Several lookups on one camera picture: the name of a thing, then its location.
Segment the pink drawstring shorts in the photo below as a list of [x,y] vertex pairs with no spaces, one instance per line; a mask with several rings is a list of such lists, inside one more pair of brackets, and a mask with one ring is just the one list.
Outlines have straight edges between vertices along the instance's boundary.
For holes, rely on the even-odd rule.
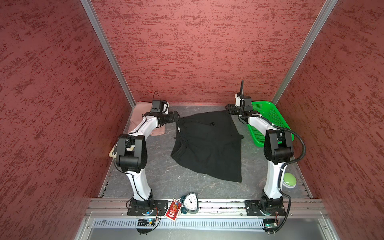
[[139,127],[137,133],[143,133],[146,131],[145,136],[160,136],[165,134],[165,125],[158,126],[157,119],[154,116],[145,116],[152,108],[152,103],[137,102],[135,108],[132,111],[127,133],[135,133],[136,128]]

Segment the black shorts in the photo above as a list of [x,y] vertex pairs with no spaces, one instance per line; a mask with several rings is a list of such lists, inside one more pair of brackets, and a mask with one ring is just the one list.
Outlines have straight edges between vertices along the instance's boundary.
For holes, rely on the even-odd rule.
[[241,146],[232,117],[215,111],[179,118],[171,158],[180,166],[199,174],[242,182]]

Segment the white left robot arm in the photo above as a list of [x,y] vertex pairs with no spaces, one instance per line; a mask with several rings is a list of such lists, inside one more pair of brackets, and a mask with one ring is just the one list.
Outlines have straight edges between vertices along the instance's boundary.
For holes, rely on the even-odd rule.
[[146,113],[136,128],[119,136],[114,147],[115,168],[129,178],[133,189],[131,207],[143,215],[150,215],[155,207],[145,172],[148,162],[146,140],[156,128],[175,123],[179,118],[176,111]]

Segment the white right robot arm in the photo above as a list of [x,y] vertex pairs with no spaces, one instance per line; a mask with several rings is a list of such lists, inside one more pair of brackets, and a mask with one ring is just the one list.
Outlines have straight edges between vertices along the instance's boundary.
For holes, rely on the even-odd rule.
[[268,161],[268,172],[259,209],[264,215],[270,215],[283,207],[283,176],[287,163],[294,155],[292,134],[287,129],[273,124],[261,113],[252,111],[251,106],[228,104],[225,109],[228,114],[238,116],[241,121],[256,128],[265,137],[264,156]]

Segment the green plastic basket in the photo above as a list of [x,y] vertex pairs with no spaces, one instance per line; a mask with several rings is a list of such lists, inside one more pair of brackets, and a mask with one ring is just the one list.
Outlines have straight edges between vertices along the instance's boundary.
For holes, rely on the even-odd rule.
[[276,126],[290,129],[289,125],[277,109],[277,107],[268,101],[252,102],[253,111],[261,114],[259,117],[251,118],[247,127],[253,138],[255,145],[259,148],[264,147],[265,134],[267,130],[277,130]]

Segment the cream desk calculator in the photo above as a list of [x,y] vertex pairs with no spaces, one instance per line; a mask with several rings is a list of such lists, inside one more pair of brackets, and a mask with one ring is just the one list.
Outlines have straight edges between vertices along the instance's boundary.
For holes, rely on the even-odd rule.
[[116,150],[116,147],[117,147],[117,144],[115,144],[115,145],[112,147],[111,151],[109,152],[109,157],[110,157],[110,158],[116,159],[116,157],[117,157],[117,150]]

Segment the teal analog clock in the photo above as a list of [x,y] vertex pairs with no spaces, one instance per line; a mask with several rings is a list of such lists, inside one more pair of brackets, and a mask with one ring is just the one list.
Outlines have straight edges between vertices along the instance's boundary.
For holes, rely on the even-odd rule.
[[199,211],[199,200],[196,193],[189,193],[181,197],[180,202],[182,203],[183,214],[197,214]]

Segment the red snack packet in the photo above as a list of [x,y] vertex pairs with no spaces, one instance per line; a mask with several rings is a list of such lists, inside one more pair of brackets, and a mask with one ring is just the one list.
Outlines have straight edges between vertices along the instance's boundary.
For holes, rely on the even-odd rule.
[[165,217],[173,222],[178,218],[183,204],[179,200],[173,199],[165,213]]

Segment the right aluminium corner post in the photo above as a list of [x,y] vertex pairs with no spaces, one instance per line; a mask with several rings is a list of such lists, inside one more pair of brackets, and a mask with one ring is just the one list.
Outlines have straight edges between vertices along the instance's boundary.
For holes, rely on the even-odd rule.
[[299,69],[301,63],[303,62],[304,58],[306,57],[307,53],[309,52],[310,48],[312,47],[313,43],[315,42],[317,36],[319,35],[320,31],[322,30],[324,24],[331,15],[337,3],[338,0],[326,0],[323,4],[294,61],[292,62],[289,70],[287,71],[287,74],[285,75],[281,85],[279,86],[277,92],[275,93],[272,99],[272,103],[274,105],[276,105],[283,96],[285,90],[292,81],[295,73]]

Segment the aluminium corner post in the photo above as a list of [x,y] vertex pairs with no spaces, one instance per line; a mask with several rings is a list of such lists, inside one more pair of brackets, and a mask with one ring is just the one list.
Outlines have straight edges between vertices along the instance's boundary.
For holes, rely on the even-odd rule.
[[118,60],[113,52],[113,49],[108,41],[105,31],[101,25],[101,22],[97,16],[96,10],[90,0],[81,0],[82,6],[91,22],[91,25],[104,49],[104,52],[110,62],[112,69],[122,87],[122,90],[131,106],[132,109],[136,106],[133,94],[129,88],[126,78],[124,77],[123,71],[118,63]]
[[276,105],[283,96],[285,90],[292,81],[295,73],[299,69],[301,63],[303,62],[304,58],[306,57],[307,53],[309,52],[310,48],[312,47],[313,43],[315,42],[317,36],[319,35],[320,31],[322,30],[324,24],[331,15],[337,3],[338,0],[326,0],[323,4],[294,61],[292,62],[289,70],[287,71],[287,74],[285,75],[281,85],[279,86],[277,92],[275,93],[272,99],[272,103],[274,105]]

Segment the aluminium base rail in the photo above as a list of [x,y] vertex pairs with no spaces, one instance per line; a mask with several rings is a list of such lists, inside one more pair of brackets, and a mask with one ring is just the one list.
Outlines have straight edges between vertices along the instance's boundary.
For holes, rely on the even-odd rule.
[[[91,199],[86,210],[86,217],[92,218],[139,218],[148,217],[130,207],[128,199]],[[280,220],[284,218],[282,213],[272,213],[264,216],[260,211],[247,207],[244,199],[199,199],[199,210],[196,214],[182,214],[182,218],[217,218],[217,219],[240,219],[240,218],[265,218]],[[323,201],[320,199],[293,199],[289,219],[328,219],[330,217]]]

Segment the left aluminium corner post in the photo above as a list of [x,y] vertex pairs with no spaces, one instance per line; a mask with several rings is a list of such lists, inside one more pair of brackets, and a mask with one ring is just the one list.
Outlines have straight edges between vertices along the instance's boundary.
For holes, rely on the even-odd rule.
[[105,31],[101,25],[101,22],[97,16],[96,10],[90,0],[81,0],[82,6],[91,22],[91,25],[104,49],[104,52],[110,62],[112,69],[122,87],[122,90],[131,106],[132,109],[136,106],[133,94],[129,88],[126,78],[124,77],[123,71],[118,63],[118,60],[113,52],[113,49],[108,41]]

